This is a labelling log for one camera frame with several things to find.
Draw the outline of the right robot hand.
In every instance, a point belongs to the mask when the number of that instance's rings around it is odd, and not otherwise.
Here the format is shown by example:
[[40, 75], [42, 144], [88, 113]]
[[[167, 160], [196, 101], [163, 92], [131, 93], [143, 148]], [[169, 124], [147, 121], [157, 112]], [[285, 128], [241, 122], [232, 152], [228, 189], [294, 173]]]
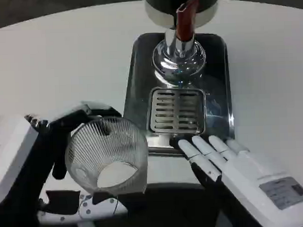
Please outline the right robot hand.
[[178, 146], [232, 227], [303, 227], [303, 186], [276, 160], [213, 135]]

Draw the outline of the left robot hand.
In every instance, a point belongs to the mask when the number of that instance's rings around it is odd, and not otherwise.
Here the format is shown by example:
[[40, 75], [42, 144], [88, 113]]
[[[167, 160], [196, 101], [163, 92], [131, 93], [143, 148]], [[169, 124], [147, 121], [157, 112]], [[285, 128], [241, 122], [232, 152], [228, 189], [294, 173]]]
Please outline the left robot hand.
[[71, 132], [98, 116], [120, 113], [103, 103], [83, 102], [50, 121], [0, 115], [0, 227], [39, 227], [41, 214], [63, 222], [80, 218], [80, 191], [49, 191], [52, 202], [47, 204], [40, 193], [50, 174], [65, 177]]

